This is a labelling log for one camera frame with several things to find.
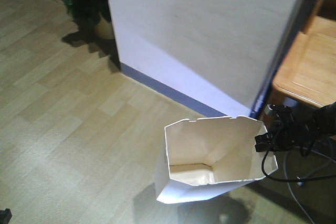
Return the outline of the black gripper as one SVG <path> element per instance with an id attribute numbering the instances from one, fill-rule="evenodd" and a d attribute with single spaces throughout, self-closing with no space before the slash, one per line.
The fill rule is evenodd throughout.
<path id="1" fill-rule="evenodd" d="M 278 116 L 269 133 L 255 136 L 256 152 L 285 152 L 294 147 L 312 145 L 319 136 L 319 126 L 313 118 L 298 121 L 289 114 Z"/>

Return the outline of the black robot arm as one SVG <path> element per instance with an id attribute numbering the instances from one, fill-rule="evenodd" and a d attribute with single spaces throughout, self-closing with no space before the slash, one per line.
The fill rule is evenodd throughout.
<path id="1" fill-rule="evenodd" d="M 265 111 L 277 119 L 267 133 L 255 136 L 257 152 L 288 151 L 311 144 L 320 137 L 335 136 L 335 103 L 314 110 L 302 122 L 297 121 L 292 108 L 285 105 L 269 104 Z"/>

